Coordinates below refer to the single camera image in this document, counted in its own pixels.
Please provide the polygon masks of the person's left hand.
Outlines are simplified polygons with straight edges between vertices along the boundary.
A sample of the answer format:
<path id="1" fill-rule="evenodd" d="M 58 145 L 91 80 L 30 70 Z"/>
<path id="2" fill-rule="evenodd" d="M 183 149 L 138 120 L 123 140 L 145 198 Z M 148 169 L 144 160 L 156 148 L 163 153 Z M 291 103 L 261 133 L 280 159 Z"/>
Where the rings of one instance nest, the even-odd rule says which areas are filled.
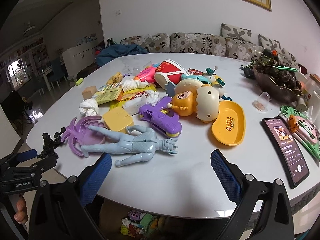
<path id="1" fill-rule="evenodd" d="M 22 195 L 19 196 L 19 199 L 16 203 L 16 209 L 17 211 L 14 215 L 14 219 L 18 224 L 25 224 L 28 220 L 28 214 L 25 198 Z"/>

